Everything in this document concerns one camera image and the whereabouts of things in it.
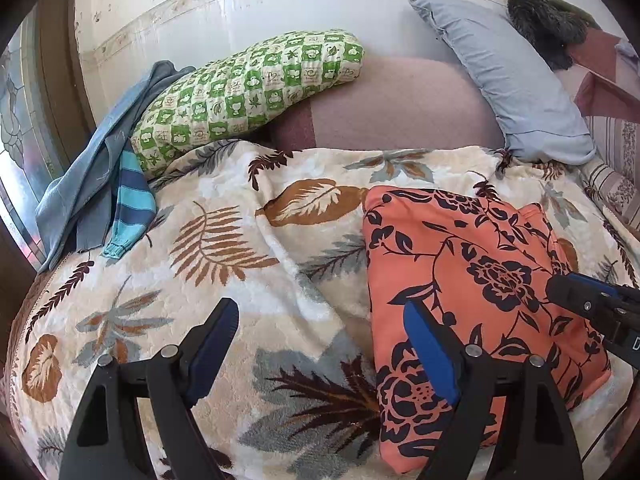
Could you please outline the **light blue pillow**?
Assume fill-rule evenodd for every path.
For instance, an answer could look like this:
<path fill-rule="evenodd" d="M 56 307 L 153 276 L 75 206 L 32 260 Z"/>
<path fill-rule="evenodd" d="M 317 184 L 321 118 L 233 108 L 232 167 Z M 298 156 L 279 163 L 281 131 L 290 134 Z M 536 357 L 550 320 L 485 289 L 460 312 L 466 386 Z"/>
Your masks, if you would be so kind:
<path fill-rule="evenodd" d="M 454 52 L 522 162 L 582 166 L 592 135 L 561 81 L 504 14 L 469 0 L 409 0 Z"/>

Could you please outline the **green white patterned pillow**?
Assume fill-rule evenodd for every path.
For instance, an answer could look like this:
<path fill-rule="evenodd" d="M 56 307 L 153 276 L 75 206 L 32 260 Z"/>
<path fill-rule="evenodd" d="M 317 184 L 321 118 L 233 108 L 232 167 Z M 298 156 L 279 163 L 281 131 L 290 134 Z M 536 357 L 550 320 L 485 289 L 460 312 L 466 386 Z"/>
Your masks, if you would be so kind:
<path fill-rule="evenodd" d="M 358 78 L 362 43 L 344 29 L 286 32 L 209 62 L 155 98 L 131 137 L 152 180 L 184 153 L 242 138 L 292 105 Z"/>

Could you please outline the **orange black floral garment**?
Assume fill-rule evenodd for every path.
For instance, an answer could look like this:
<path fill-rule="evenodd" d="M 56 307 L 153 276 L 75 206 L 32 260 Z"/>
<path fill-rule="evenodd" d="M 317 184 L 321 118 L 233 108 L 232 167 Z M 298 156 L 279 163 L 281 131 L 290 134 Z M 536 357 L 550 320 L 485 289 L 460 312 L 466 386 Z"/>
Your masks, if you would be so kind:
<path fill-rule="evenodd" d="M 410 300 L 490 356 L 545 358 L 569 408 L 608 381 L 601 336 L 547 297 L 570 263 L 541 206 L 380 185 L 363 210 L 380 452 L 398 474 L 427 463 L 452 415 L 406 333 Z"/>

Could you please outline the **pink quilted mattress cover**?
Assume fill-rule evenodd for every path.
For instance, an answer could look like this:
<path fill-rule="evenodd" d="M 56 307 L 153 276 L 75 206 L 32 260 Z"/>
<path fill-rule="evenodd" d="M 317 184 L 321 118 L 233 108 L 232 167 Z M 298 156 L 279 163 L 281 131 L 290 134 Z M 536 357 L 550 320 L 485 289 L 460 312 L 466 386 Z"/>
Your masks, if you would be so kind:
<path fill-rule="evenodd" d="M 280 150 L 502 148 L 491 108 L 457 65 L 367 58 L 360 76 L 304 99 L 264 128 Z"/>

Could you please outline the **cream leaf pattern fleece blanket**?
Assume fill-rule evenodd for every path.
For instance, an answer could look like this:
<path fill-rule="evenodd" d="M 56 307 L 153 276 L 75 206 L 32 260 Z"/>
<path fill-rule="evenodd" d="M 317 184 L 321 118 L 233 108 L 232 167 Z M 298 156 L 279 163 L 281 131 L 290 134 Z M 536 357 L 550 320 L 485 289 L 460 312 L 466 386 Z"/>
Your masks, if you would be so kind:
<path fill-rule="evenodd" d="M 371 188 L 496 196 L 541 206 L 570 271 L 639 283 L 639 245 L 582 189 L 575 169 L 523 164 L 505 151 L 278 152 L 218 141 L 154 183 L 160 216 L 118 261 L 65 257 L 32 285 L 9 346 L 8 404 L 22 445 L 48 479 L 98 359 L 144 360 L 203 323 L 222 298 L 238 332 L 213 390 L 194 408 L 230 479 L 412 479 L 380 452 L 368 260 Z M 570 409 L 584 471 L 620 448 L 600 437 L 634 371 L 608 355 L 610 378 Z"/>

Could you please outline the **dark fur item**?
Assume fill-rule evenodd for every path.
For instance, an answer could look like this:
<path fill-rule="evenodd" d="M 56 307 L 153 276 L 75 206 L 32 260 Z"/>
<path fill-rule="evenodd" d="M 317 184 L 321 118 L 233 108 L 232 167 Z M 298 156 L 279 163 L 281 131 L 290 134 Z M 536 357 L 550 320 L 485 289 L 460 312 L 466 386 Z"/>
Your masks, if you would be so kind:
<path fill-rule="evenodd" d="M 506 0 L 511 25 L 552 70 L 574 64 L 569 46 L 583 44 L 588 29 L 600 30 L 591 14 L 564 0 Z"/>

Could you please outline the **blue grey cloth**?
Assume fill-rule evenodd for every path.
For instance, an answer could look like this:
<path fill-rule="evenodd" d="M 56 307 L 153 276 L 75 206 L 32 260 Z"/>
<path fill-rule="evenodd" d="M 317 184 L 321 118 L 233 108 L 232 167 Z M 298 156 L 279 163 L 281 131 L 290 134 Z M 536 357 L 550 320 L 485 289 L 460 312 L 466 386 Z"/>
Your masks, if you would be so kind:
<path fill-rule="evenodd" d="M 48 185 L 36 208 L 46 253 L 42 272 L 56 267 L 68 244 L 78 252 L 104 244 L 113 221 L 112 192 L 120 155 L 134 125 L 155 98 L 193 71 L 192 66 L 176 70 L 167 60 L 155 63 L 106 114 L 66 173 Z"/>

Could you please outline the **stained glass window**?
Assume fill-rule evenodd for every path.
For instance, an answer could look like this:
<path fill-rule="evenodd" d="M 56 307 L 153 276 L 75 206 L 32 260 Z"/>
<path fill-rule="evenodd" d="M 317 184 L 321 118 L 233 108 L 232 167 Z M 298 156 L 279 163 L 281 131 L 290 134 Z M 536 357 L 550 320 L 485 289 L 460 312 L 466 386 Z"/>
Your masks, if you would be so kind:
<path fill-rule="evenodd" d="M 60 173 L 38 88 L 36 17 L 29 12 L 1 53 L 1 220 L 36 270 L 46 260 L 36 208 Z"/>

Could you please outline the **teal navy striped garment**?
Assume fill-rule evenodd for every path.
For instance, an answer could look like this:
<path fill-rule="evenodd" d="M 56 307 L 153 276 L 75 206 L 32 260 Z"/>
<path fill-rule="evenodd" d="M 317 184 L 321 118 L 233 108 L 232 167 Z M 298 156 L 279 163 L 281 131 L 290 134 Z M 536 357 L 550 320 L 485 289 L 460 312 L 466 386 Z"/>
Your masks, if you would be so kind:
<path fill-rule="evenodd" d="M 102 250 L 102 256 L 110 260 L 122 258 L 145 234 L 157 213 L 155 197 L 129 142 L 120 154 L 115 183 L 111 236 Z"/>

